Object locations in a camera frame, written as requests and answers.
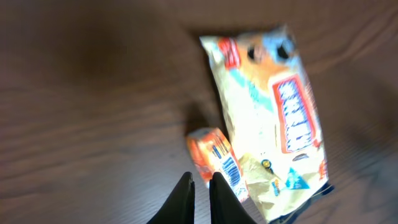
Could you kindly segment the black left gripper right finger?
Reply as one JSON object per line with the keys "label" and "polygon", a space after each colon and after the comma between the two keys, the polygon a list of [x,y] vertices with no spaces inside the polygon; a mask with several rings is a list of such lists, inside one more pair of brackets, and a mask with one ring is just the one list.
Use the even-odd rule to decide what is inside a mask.
{"label": "black left gripper right finger", "polygon": [[256,224],[245,211],[222,173],[213,174],[209,193],[211,224]]}

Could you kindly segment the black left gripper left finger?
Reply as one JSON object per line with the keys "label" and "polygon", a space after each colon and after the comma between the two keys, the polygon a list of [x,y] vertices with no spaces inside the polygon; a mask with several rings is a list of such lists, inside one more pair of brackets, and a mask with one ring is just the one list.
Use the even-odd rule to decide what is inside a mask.
{"label": "black left gripper left finger", "polygon": [[147,224],[194,224],[195,182],[185,172],[158,212]]}

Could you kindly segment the orange small snack packet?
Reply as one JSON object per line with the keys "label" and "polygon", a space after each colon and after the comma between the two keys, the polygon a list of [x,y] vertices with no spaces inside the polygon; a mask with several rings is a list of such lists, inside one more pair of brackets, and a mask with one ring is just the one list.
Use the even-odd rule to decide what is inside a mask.
{"label": "orange small snack packet", "polygon": [[201,128],[188,134],[187,147],[207,187],[213,174],[220,172],[240,202],[249,198],[242,168],[219,128]]}

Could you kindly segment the large white snack bag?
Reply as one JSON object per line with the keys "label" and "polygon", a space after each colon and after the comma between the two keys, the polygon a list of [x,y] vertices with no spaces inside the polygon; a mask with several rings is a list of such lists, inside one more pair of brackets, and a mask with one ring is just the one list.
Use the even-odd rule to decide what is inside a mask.
{"label": "large white snack bag", "polygon": [[285,27],[236,37],[202,36],[229,141],[268,223],[293,223],[330,193],[327,158],[312,87]]}

